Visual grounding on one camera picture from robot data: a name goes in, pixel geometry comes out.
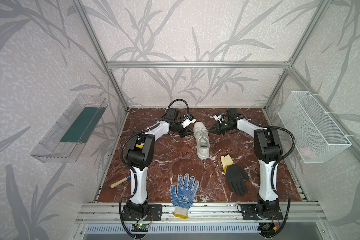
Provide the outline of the white leather sneaker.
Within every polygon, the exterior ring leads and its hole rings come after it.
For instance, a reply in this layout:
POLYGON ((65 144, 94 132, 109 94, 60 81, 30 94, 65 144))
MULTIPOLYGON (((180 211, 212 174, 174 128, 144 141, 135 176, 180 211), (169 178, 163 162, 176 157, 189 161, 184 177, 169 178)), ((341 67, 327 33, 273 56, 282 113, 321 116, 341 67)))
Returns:
POLYGON ((207 159, 210 155, 210 140, 206 126, 201 122, 194 124, 194 137, 197 143, 197 155, 200 159, 207 159))

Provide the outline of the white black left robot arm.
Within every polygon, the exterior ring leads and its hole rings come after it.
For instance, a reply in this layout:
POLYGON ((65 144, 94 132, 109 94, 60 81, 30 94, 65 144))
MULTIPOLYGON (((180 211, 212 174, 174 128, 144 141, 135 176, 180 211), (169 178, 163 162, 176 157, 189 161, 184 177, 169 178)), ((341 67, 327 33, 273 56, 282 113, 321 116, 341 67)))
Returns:
POLYGON ((147 173, 153 161, 155 142, 169 132, 186 137, 193 133, 189 125, 196 122, 191 114, 179 116, 180 111, 168 108, 156 123, 133 133, 122 144, 120 159, 131 172, 131 195, 125 197, 126 207, 145 209, 148 207, 147 173))

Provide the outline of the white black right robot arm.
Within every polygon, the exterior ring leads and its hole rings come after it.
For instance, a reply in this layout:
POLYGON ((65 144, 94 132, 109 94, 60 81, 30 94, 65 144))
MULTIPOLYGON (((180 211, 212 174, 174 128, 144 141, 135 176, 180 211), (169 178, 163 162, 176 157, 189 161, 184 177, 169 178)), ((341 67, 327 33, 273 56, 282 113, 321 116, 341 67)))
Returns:
POLYGON ((237 109, 226 110, 225 114, 214 116, 215 124, 209 129, 209 133, 225 135, 227 132, 239 130, 253 137, 254 153, 260 163, 260 190, 258 204, 262 206, 275 206, 279 203, 282 194, 277 192, 277 167, 278 164, 288 157, 296 147, 295 136, 287 129, 266 126, 254 123, 245 115, 239 114, 237 109), (292 146, 287 153, 283 153, 283 147, 279 132, 287 133, 292 146))

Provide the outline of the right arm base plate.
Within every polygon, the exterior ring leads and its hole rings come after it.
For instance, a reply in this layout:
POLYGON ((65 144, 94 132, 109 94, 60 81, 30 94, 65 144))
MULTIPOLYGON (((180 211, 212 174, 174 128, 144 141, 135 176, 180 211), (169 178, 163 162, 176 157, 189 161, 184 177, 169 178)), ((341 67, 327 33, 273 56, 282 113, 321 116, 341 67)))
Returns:
POLYGON ((243 220, 283 220, 283 213, 278 205, 237 204, 237 211, 243 220))

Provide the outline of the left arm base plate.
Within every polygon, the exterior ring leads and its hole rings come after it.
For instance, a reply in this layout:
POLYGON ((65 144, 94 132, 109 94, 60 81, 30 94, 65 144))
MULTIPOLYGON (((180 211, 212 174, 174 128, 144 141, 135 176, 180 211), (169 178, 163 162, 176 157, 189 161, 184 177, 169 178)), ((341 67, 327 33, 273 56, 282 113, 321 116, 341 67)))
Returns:
POLYGON ((131 206, 125 205, 122 209, 124 221, 160 221, 162 218, 163 205, 145 204, 131 206))

